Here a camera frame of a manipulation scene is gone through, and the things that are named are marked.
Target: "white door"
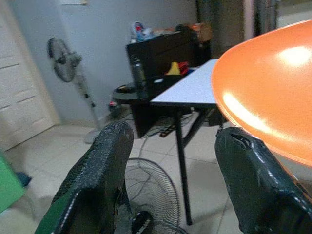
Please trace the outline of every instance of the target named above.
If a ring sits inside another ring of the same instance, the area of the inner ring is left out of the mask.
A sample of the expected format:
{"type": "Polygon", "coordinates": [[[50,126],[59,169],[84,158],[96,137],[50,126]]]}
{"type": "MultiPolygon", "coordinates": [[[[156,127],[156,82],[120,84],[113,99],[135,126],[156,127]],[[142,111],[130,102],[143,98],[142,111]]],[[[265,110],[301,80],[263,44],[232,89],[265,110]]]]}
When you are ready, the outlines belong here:
{"type": "Polygon", "coordinates": [[[0,13],[0,148],[4,151],[53,125],[30,74],[0,13]]]}

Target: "white table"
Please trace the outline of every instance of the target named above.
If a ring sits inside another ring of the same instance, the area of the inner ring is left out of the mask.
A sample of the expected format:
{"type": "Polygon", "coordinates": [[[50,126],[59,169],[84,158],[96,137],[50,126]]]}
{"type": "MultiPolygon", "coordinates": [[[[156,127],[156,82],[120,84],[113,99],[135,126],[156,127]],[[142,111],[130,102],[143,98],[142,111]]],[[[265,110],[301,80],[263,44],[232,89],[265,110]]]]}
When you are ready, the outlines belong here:
{"type": "Polygon", "coordinates": [[[204,122],[208,114],[208,108],[216,108],[216,102],[212,93],[210,82],[210,76],[216,62],[217,59],[206,62],[200,68],[151,100],[152,105],[171,106],[175,113],[175,135],[179,155],[186,221],[188,225],[192,224],[192,218],[184,148],[187,146],[187,144],[190,142],[192,137],[196,134],[204,122]],[[200,110],[197,119],[194,121],[192,127],[185,137],[182,135],[181,127],[181,108],[183,107],[195,107],[196,109],[200,110]]]}

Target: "water bottle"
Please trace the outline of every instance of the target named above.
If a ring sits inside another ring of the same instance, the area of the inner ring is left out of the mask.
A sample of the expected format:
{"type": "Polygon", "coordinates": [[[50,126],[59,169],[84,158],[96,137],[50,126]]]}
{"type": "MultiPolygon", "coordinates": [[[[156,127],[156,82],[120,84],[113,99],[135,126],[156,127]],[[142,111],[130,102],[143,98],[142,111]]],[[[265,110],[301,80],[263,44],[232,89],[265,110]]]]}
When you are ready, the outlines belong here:
{"type": "Polygon", "coordinates": [[[131,56],[131,71],[133,80],[135,83],[136,88],[142,89],[145,86],[146,78],[143,71],[143,65],[141,63],[141,60],[138,59],[137,56],[132,55],[131,56]]]}

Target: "black table leg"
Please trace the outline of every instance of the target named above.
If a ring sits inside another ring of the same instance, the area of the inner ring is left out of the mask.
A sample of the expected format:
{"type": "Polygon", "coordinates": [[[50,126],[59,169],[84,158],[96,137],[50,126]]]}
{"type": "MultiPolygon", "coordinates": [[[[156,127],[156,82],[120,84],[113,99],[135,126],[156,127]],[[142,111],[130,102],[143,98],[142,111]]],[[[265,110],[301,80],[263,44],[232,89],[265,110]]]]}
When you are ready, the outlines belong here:
{"type": "Polygon", "coordinates": [[[178,155],[179,155],[181,183],[182,183],[182,189],[183,189],[183,200],[184,200],[184,207],[185,207],[186,222],[188,225],[192,225],[189,189],[188,189],[188,184],[187,184],[187,174],[186,174],[186,165],[185,165],[185,157],[184,157],[184,144],[183,144],[183,134],[182,134],[182,126],[181,126],[181,112],[179,110],[175,112],[175,135],[176,135],[177,149],[178,149],[178,155]]]}

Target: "electric fan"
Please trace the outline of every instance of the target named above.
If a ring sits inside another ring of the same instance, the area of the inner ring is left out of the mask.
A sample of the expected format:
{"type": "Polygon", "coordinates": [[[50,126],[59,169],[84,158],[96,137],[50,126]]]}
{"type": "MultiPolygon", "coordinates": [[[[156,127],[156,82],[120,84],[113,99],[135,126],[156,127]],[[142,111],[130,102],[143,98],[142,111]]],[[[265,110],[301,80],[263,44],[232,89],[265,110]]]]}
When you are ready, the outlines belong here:
{"type": "Polygon", "coordinates": [[[49,39],[47,50],[57,76],[64,82],[73,82],[90,107],[96,128],[85,136],[84,142],[92,144],[94,139],[99,135],[101,127],[94,109],[96,105],[90,96],[80,65],[82,56],[78,55],[75,51],[70,52],[64,41],[57,38],[49,39]]]}
{"type": "Polygon", "coordinates": [[[132,210],[132,234],[187,234],[180,225],[176,188],[156,163],[130,158],[125,173],[132,210]]]}

